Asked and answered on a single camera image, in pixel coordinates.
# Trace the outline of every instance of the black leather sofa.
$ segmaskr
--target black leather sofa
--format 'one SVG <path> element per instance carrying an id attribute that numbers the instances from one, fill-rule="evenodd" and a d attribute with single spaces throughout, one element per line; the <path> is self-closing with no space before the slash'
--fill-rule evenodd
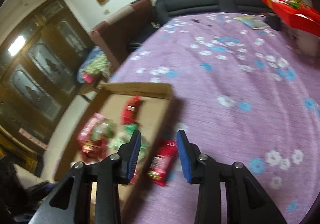
<path id="1" fill-rule="evenodd" d="M 271 11 L 261 0 L 157 0 L 153 8 L 154 23 L 163 26 L 170 19 L 189 14 L 228 12 L 261 14 Z M 150 23 L 128 45 L 128 52 L 135 51 L 158 28 Z"/>

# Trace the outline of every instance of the door glass panel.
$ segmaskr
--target door glass panel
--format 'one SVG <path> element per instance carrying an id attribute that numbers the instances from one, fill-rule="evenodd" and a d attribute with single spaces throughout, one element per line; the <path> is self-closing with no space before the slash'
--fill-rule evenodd
<path id="1" fill-rule="evenodd" d="M 46 21 L 63 9 L 64 7 L 60 1 L 50 3 L 42 10 L 42 18 L 44 19 L 44 21 Z"/>
<path id="2" fill-rule="evenodd" d="M 12 110 L 7 104 L 0 100 L 0 117 L 6 122 L 7 125 L 11 126 L 17 132 L 20 128 L 25 129 L 28 133 L 39 140 L 43 140 L 44 136 L 39 132 L 35 131 L 27 122 L 25 122 L 21 117 L 17 115 L 17 113 Z"/>
<path id="3" fill-rule="evenodd" d="M 40 39 L 29 49 L 28 56 L 40 71 L 55 84 L 59 85 L 65 92 L 71 93 L 76 87 L 74 76 L 63 65 L 60 59 L 54 55 L 51 48 L 43 39 Z"/>
<path id="4" fill-rule="evenodd" d="M 76 50 L 79 56 L 83 55 L 83 49 L 86 48 L 85 44 L 81 41 L 79 35 L 73 30 L 71 25 L 66 20 L 61 20 L 57 24 L 57 29 L 60 34 L 67 41 L 69 46 Z"/>
<path id="5" fill-rule="evenodd" d="M 20 30 L 20 33 L 12 40 L 12 42 L 3 50 L 0 56 L 0 72 L 5 69 L 12 61 L 15 55 L 21 50 L 25 43 L 30 39 L 31 35 L 38 30 L 39 23 L 32 18 Z"/>
<path id="6" fill-rule="evenodd" d="M 28 74 L 22 65 L 12 72 L 10 85 L 49 120 L 54 120 L 61 106 Z"/>

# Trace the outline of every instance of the floor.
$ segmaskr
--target floor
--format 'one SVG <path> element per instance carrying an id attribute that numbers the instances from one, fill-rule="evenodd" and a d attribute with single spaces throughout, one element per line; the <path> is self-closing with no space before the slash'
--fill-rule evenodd
<path id="1" fill-rule="evenodd" d="M 89 99 L 93 99 L 95 95 L 95 92 L 91 92 L 87 94 L 87 97 Z M 86 102 L 81 96 L 77 95 L 62 116 L 50 139 L 49 149 L 45 152 L 43 157 L 44 168 L 41 174 L 42 180 L 53 181 L 55 169 L 59 163 L 64 148 L 68 144 L 73 130 L 75 129 L 79 119 L 85 112 L 88 105 L 88 102 Z"/>

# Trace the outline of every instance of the brown sofa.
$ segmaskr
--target brown sofa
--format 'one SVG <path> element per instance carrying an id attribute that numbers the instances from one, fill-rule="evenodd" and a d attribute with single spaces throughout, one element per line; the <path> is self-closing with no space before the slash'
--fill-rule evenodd
<path id="1" fill-rule="evenodd" d="M 127 45 L 133 37 L 152 21 L 152 8 L 151 1 L 139 0 L 115 12 L 89 32 L 114 70 L 128 57 Z"/>

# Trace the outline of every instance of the cardboard box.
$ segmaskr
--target cardboard box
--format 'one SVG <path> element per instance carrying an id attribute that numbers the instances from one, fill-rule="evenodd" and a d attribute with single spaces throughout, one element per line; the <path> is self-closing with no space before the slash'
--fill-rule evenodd
<path id="1" fill-rule="evenodd" d="M 148 170 L 151 160 L 158 149 L 159 137 L 167 124 L 173 92 L 170 84 L 165 83 L 105 83 L 80 119 L 71 139 L 60 159 L 54 179 L 60 180 L 70 169 L 70 164 L 81 161 L 77 136 L 95 112 L 113 120 L 116 131 L 121 127 L 121 113 L 129 98 L 140 95 L 142 103 L 137 114 L 137 122 L 142 141 L 149 144 L 148 154 L 137 164 L 138 179 L 133 185 L 119 185 L 119 198 L 122 215 L 134 197 L 135 187 L 139 185 L 142 174 Z M 107 155 L 116 153 L 108 150 Z M 93 185 L 92 201 L 95 201 L 95 185 Z"/>

